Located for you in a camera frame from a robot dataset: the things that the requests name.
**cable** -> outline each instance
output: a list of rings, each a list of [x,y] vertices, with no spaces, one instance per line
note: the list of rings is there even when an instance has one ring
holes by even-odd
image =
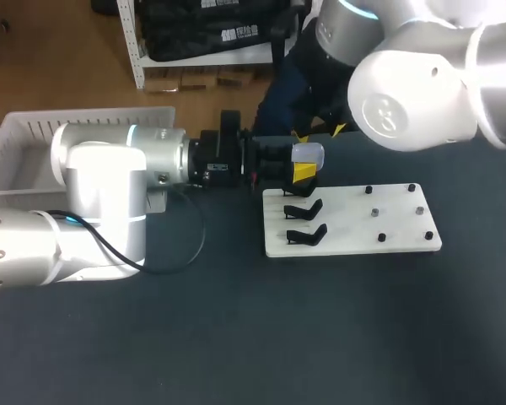
[[[202,226],[202,236],[201,236],[201,242],[199,244],[199,247],[197,248],[195,254],[189,259],[185,264],[179,265],[176,267],[169,267],[169,268],[160,268],[160,269],[154,269],[146,266],[142,266],[140,264],[136,264],[134,261],[128,259],[124,255],[122,255],[113,245],[111,245],[101,234],[97,231],[94,226],[92,226],[90,223],[86,222],[82,217],[79,217],[75,213],[71,213],[69,211],[62,211],[62,210],[51,210],[47,211],[49,215],[59,215],[62,217],[69,217],[71,219],[74,219],[78,223],[80,223],[86,230],[92,234],[92,236],[97,239],[101,244],[106,247],[113,255],[115,255],[118,259],[120,259],[122,262],[127,264],[128,266],[131,266],[135,269],[137,269],[139,272],[151,274],[154,276],[163,276],[163,275],[170,275],[170,274],[177,274],[183,272],[186,267],[188,267],[190,264],[192,264],[198,256],[201,254],[202,248],[204,247],[204,242],[206,240],[206,219],[204,218],[204,214],[202,213],[201,208],[193,201],[191,200],[185,193],[180,192],[176,189],[173,189],[178,195],[180,195],[187,203],[189,203],[193,208],[195,208],[199,214],[199,218],[201,219],[201,226]]]

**wooden floor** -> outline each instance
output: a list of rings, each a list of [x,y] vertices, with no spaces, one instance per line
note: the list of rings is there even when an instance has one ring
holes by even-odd
[[[145,94],[135,88],[118,18],[89,0],[0,0],[12,27],[0,31],[0,123],[10,111],[172,105],[176,126],[196,137],[218,127],[222,109],[249,126],[266,83],[246,89]]]

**white robotic arm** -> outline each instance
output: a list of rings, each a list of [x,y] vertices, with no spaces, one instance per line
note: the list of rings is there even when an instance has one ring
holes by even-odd
[[[413,151],[482,134],[506,149],[506,2],[455,2],[467,4],[469,13],[441,3],[325,0],[316,36],[327,57],[358,66],[349,105],[376,143]],[[491,7],[500,12],[489,13]],[[487,25],[492,18],[503,23]],[[51,166],[67,185],[69,209],[130,264],[71,218],[0,208],[0,287],[129,277],[144,263],[148,188],[228,186],[245,173],[255,181],[260,159],[309,162],[295,156],[298,148],[291,154],[268,150],[263,158],[253,143],[240,146],[239,129],[232,127],[226,138],[207,133],[199,143],[179,129],[62,126],[53,138]],[[314,155],[307,159],[322,161],[322,148]]]
[[[376,143],[413,151],[482,134],[506,149],[505,0],[325,0],[317,38],[357,66],[348,103]]]

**black table surface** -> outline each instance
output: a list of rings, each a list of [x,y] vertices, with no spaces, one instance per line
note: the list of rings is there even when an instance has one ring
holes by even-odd
[[[505,404],[506,151],[348,134],[320,181],[420,183],[442,250],[269,259],[260,195],[197,192],[207,242],[186,272],[0,291],[0,404]],[[198,232],[171,200],[148,264]]]

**yellow object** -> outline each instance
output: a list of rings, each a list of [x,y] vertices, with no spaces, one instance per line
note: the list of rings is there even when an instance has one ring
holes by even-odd
[[[293,183],[315,177],[317,174],[317,165],[315,163],[295,163]]]
[[[332,135],[333,138],[335,138],[339,132],[341,132],[343,129],[345,129],[345,127],[347,126],[347,124],[340,124],[336,127],[336,131],[334,131],[334,134]]]
[[[310,136],[308,135],[307,137],[299,137],[298,136],[298,133],[296,131],[293,130],[293,135],[298,138],[298,142],[300,143],[307,143],[307,141],[309,141],[310,139]]]

